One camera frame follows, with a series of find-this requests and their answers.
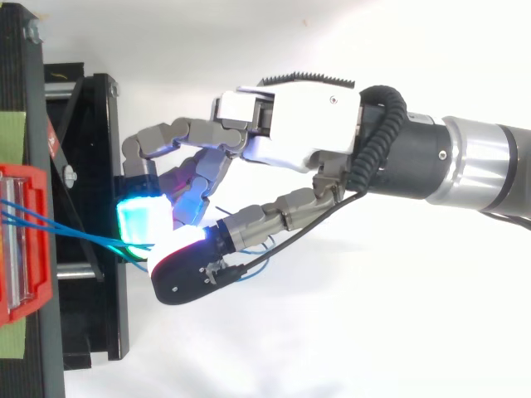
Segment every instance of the red container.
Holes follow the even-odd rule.
[[[46,173],[30,166],[0,164],[0,197],[46,217]],[[0,205],[2,211],[47,226],[34,216]],[[37,311],[52,296],[48,232],[1,224],[0,326]]]

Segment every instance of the metal rod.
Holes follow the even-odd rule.
[[[58,279],[95,278],[94,270],[89,263],[60,263],[57,265]]]
[[[75,82],[65,83],[46,83],[44,85],[44,94],[48,100],[66,100],[71,97],[74,90]]]

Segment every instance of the black cable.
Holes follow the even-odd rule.
[[[507,222],[515,226],[521,226],[522,228],[525,228],[526,230],[531,231],[531,221],[525,218],[517,217],[517,216],[497,215],[497,214],[485,213],[482,211],[480,213],[494,220]]]
[[[358,192],[355,195],[352,195],[351,197],[336,203],[332,207],[330,207],[327,211],[325,211],[323,214],[321,214],[319,217],[317,217],[315,220],[310,222],[307,226],[305,226],[302,230],[297,232],[296,234],[290,236],[288,239],[283,241],[282,243],[278,244],[273,249],[269,250],[267,253],[261,255],[260,257],[254,259],[253,261],[249,262],[248,264],[244,265],[245,270],[249,270],[253,267],[256,267],[258,264],[262,263],[263,261],[266,261],[273,255],[276,255],[278,252],[282,251],[292,243],[296,242],[300,238],[302,238],[304,235],[306,235],[308,232],[313,230],[316,226],[318,226],[321,222],[332,216],[337,210],[342,209],[343,207],[347,206],[349,203],[352,203],[353,201],[357,201],[357,199],[360,199],[364,197],[367,194],[367,191]]]
[[[514,224],[509,218],[507,217],[503,217],[503,216],[497,216],[495,214],[490,214],[490,213],[484,213],[482,211],[480,211],[480,214],[482,214],[483,216],[487,216],[489,218],[492,218],[493,220],[497,220],[497,221],[503,221],[503,222],[508,222],[509,224]]]
[[[380,164],[387,159],[392,143],[397,138],[407,117],[406,102],[398,91],[385,85],[363,90],[362,104],[383,105],[383,121],[353,160],[347,180],[347,189],[362,192],[368,189]]]

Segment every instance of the silver cylinder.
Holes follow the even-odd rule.
[[[443,119],[451,138],[451,165],[439,188],[426,200],[434,205],[482,210],[499,195],[509,170],[504,130],[452,116]]]
[[[67,100],[71,97],[75,86],[75,82],[46,83],[44,93],[47,100]]]
[[[89,263],[59,263],[57,265],[58,279],[88,279],[95,278]]]

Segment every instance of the black cylinder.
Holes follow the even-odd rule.
[[[382,106],[363,108],[358,148],[376,131],[383,115]],[[435,124],[427,115],[408,114],[369,191],[425,199],[441,185],[450,164],[451,140],[446,126]]]

